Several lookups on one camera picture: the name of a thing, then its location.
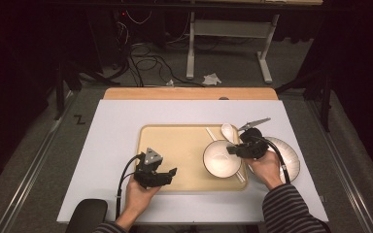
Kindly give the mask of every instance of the tray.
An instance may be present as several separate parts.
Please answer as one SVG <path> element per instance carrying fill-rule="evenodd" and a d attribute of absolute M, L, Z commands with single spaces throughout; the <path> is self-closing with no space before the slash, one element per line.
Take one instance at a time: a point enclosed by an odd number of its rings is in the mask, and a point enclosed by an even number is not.
<path fill-rule="evenodd" d="M 218 178 L 210 174 L 203 163 L 205 148 L 213 142 L 206 128 L 209 128 L 217 140 L 226 140 L 220 132 L 221 124 L 149 124 L 140 132 L 138 153 L 152 148 L 163 157 L 157 172 L 168 172 L 178 168 L 171 184 L 161 191 L 240 191 L 248 183 L 248 175 L 242 161 L 238 176 Z M 235 142 L 239 136 L 234 128 Z"/>

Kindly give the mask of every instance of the metal rail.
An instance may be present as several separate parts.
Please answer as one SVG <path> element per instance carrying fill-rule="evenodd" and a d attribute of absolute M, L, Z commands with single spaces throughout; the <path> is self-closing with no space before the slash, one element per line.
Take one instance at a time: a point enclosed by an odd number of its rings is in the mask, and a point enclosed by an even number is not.
<path fill-rule="evenodd" d="M 17 192 L 12 198 L 11 203 L 9 204 L 7 210 L 5 211 L 5 213 L 2 215 L 0 219 L 0 233 L 10 232 L 11 227 L 17 218 L 17 214 L 22 208 L 23 203 L 25 202 L 30 190 L 32 189 L 33 184 L 38 178 L 38 175 L 39 175 L 39 172 L 41 171 L 42 166 L 44 165 L 48 157 L 48 154 L 47 154 L 48 148 L 51 145 L 51 142 L 59 128 L 59 125 L 64 119 L 65 114 L 67 113 L 67 110 L 71 107 L 76 97 L 77 97 L 76 94 L 73 94 L 72 91 L 69 91 L 68 96 L 66 97 L 65 111 L 63 112 L 62 116 L 53 123 L 49 133 L 45 137 L 42 145 L 40 146 L 37 154 L 35 155 L 34 160 L 29 166 L 28 171 L 23 177 L 22 182 L 17 188 Z"/>
<path fill-rule="evenodd" d="M 359 192 L 356 184 L 354 183 L 350 173 L 348 172 L 347 167 L 342 160 L 338 149 L 336 148 L 331 135 L 325 131 L 320 122 L 320 114 L 317 106 L 313 101 L 307 101 L 307 107 L 315 116 L 317 125 L 320 127 L 320 130 L 323 134 L 326 144 L 331 151 L 331 160 L 335 166 L 338 177 L 340 178 L 341 184 L 344 186 L 345 192 L 347 193 L 348 198 L 350 199 L 351 205 L 356 212 L 356 216 L 359 220 L 359 223 L 362 226 L 362 229 L 366 233 L 373 233 L 373 219 L 370 213 L 368 212 L 367 206 L 364 199 L 362 198 L 361 193 Z"/>

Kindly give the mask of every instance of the white table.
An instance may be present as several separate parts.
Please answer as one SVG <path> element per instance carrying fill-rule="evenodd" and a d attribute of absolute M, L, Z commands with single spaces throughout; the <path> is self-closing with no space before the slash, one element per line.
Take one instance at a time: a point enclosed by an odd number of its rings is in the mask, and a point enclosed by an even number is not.
<path fill-rule="evenodd" d="M 136 154 L 140 129 L 144 125 L 229 122 L 240 127 L 247 121 L 265 117 L 272 119 L 258 129 L 263 136 L 279 138 L 294 148 L 301 170 L 292 183 L 311 214 L 328 221 L 284 105 L 279 100 L 101 100 L 57 221 L 68 222 L 78 203 L 86 198 L 106 200 L 106 219 L 114 220 L 119 178 L 127 161 Z M 138 218 L 137 224 L 257 223 L 263 221 L 261 205 L 266 193 L 266 187 L 251 174 L 243 191 L 161 192 Z"/>

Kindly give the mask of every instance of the person's right hand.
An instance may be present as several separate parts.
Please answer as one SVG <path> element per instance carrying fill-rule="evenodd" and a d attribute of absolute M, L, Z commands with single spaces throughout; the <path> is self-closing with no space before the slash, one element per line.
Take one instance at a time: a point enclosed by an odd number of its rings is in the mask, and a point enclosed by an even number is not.
<path fill-rule="evenodd" d="M 244 158 L 244 161 L 269 190 L 283 184 L 280 179 L 280 160 L 275 152 L 267 150 L 260 159 Z"/>

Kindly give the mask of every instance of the table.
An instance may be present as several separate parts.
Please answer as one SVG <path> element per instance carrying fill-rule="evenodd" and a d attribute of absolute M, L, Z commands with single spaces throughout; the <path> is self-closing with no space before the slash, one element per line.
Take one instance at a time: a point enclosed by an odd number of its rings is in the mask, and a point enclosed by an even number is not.
<path fill-rule="evenodd" d="M 191 0 L 195 2 L 227 2 L 227 3 L 247 3 L 247 4 L 292 4 L 292 5 L 321 5 L 322 0 Z M 277 27 L 280 15 L 273 15 L 271 21 L 253 22 L 253 21 L 236 21 L 236 20 L 213 20 L 213 19 L 195 19 L 195 12 L 190 13 L 189 26 L 189 50 L 186 63 L 186 78 L 193 79 L 195 52 L 194 41 L 195 35 L 204 36 L 226 36 L 241 38 L 259 38 L 264 39 L 265 43 L 261 51 L 256 53 L 256 58 L 261 68 L 262 77 L 266 83 L 272 83 L 271 74 L 268 64 L 265 60 L 269 46 L 272 42 L 275 29 Z"/>
<path fill-rule="evenodd" d="M 221 97 L 230 100 L 219 100 Z M 220 115 L 219 112 L 225 109 L 228 111 Z M 264 136 L 279 135 L 278 138 L 289 143 L 299 155 L 301 171 L 293 184 L 311 213 L 328 221 L 284 105 L 273 89 L 255 87 L 108 89 L 98 105 L 57 221 L 68 222 L 75 207 L 86 198 L 106 200 L 109 206 L 107 220 L 114 220 L 120 173 L 126 162 L 135 155 L 138 129 L 143 125 L 226 121 L 239 125 L 245 124 L 246 120 L 263 117 L 272 118 L 270 123 L 258 127 L 261 132 L 268 134 Z M 262 222 L 261 203 L 267 192 L 255 176 L 250 176 L 243 191 L 161 193 L 154 197 L 150 207 L 136 223 Z"/>

